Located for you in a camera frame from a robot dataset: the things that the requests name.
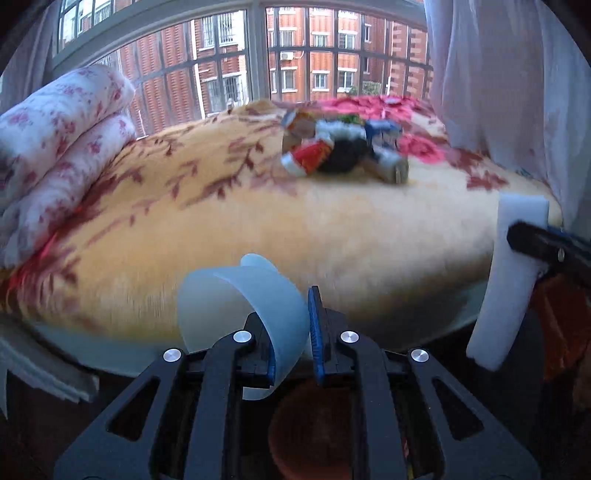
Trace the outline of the blue white milk carton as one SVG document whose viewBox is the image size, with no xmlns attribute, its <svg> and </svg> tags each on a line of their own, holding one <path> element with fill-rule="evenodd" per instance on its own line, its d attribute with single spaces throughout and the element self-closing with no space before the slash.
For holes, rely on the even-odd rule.
<svg viewBox="0 0 591 480">
<path fill-rule="evenodd" d="M 374 147 L 397 150 L 397 141 L 403 134 L 403 128 L 398 123 L 388 120 L 367 120 L 365 131 L 369 144 Z"/>
</svg>

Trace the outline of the grey window frame with bars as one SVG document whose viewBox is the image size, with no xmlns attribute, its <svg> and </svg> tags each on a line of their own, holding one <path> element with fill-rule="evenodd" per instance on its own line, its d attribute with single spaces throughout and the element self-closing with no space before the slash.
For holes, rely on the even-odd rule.
<svg viewBox="0 0 591 480">
<path fill-rule="evenodd" d="M 132 81 L 142 136 L 259 98 L 425 99 L 434 77 L 420 1 L 62 1 L 52 41 L 51 78 Z"/>
</svg>

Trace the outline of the folded white red floral quilt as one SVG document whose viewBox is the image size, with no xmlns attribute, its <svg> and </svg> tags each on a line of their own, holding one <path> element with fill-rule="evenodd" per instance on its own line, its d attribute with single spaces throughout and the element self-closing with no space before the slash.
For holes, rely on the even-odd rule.
<svg viewBox="0 0 591 480">
<path fill-rule="evenodd" d="M 135 138 L 131 81 L 101 65 L 70 71 L 1 117 L 1 265 L 33 256 Z"/>
</svg>

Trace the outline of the orange plastic trash bin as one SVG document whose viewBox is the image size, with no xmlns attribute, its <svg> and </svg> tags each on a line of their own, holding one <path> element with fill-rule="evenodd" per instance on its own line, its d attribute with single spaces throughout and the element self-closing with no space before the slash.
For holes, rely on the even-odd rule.
<svg viewBox="0 0 591 480">
<path fill-rule="evenodd" d="M 285 479 L 349 479 L 353 406 L 349 392 L 310 380 L 294 389 L 270 422 L 270 454 Z"/>
</svg>

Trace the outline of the black round object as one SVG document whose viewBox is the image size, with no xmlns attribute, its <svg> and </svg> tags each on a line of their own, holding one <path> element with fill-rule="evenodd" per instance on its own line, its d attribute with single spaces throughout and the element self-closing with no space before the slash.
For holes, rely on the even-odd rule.
<svg viewBox="0 0 591 480">
<path fill-rule="evenodd" d="M 366 139 L 337 140 L 331 154 L 325 159 L 318 172 L 326 174 L 345 174 L 351 172 L 370 152 Z"/>
</svg>

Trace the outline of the grey tin can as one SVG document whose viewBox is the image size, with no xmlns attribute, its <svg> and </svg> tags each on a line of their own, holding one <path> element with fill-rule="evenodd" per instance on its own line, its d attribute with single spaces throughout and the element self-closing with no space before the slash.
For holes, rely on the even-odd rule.
<svg viewBox="0 0 591 480">
<path fill-rule="evenodd" d="M 409 160 L 396 150 L 376 147 L 365 168 L 387 183 L 405 184 L 409 179 Z"/>
</svg>

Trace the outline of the translucent white plastic cup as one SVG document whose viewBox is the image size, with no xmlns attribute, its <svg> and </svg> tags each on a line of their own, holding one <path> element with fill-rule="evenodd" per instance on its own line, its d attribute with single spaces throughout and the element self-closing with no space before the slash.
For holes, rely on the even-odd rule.
<svg viewBox="0 0 591 480">
<path fill-rule="evenodd" d="M 273 387 L 242 391 L 243 399 L 254 401 L 270 396 L 298 360 L 311 356 L 304 296 L 273 263 L 253 253 L 243 256 L 237 266 L 193 271 L 177 289 L 177 324 L 190 353 L 242 330 L 252 313 L 266 328 L 276 360 Z"/>
</svg>

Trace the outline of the yellow floral fleece blanket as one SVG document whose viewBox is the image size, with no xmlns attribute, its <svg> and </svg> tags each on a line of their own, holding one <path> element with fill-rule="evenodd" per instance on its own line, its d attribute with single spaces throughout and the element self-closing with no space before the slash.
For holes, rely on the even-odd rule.
<svg viewBox="0 0 591 480">
<path fill-rule="evenodd" d="M 504 193 L 547 185 L 452 148 L 422 102 L 405 129 L 407 183 L 363 171 L 290 177 L 280 109 L 259 100 L 126 146 L 74 215 L 1 277 L 1 310 L 57 329 L 138 343 L 180 336 L 176 294 L 197 269 L 266 257 L 363 332 L 406 348 L 474 321 Z"/>
</svg>

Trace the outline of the green snack wrapper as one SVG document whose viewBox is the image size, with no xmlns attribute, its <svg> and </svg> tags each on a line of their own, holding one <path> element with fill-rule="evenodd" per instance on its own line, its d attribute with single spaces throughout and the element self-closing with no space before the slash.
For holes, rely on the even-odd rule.
<svg viewBox="0 0 591 480">
<path fill-rule="evenodd" d="M 349 125 L 360 125 L 360 126 L 365 125 L 365 120 L 363 120 L 363 118 L 360 115 L 353 114 L 353 113 L 339 115 L 338 120 L 341 121 L 342 123 L 349 124 Z"/>
</svg>

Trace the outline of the white foam block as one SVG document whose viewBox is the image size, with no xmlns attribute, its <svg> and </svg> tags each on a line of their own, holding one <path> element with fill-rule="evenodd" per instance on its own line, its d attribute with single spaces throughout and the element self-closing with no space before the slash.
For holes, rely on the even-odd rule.
<svg viewBox="0 0 591 480">
<path fill-rule="evenodd" d="M 548 225 L 549 201 L 543 196 L 502 194 L 485 297 L 466 354 L 480 367 L 501 368 L 517 337 L 529 305 L 540 261 L 512 250 L 509 228 L 519 221 Z"/>
</svg>

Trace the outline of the white sheer curtain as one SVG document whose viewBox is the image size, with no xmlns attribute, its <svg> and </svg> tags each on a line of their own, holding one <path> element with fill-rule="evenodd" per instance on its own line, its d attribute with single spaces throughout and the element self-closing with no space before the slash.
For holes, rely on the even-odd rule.
<svg viewBox="0 0 591 480">
<path fill-rule="evenodd" d="M 450 144 L 545 182 L 590 234 L 590 66 L 541 1 L 427 1 L 431 102 Z"/>
</svg>

